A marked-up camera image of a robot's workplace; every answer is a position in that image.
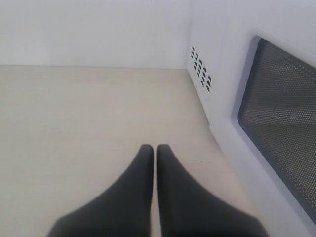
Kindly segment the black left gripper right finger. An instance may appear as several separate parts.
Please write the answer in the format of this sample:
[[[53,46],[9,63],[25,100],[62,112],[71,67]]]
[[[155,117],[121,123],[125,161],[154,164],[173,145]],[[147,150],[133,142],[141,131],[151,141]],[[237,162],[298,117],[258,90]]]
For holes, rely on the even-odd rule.
[[[171,147],[157,146],[157,196],[163,237],[266,237],[261,222],[222,201],[181,165]]]

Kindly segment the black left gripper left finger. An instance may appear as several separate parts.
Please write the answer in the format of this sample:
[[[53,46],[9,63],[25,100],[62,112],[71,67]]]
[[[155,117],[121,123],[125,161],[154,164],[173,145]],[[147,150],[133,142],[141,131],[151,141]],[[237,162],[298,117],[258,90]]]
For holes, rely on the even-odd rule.
[[[143,144],[125,172],[102,194],[59,218],[50,237],[149,237],[154,150]]]

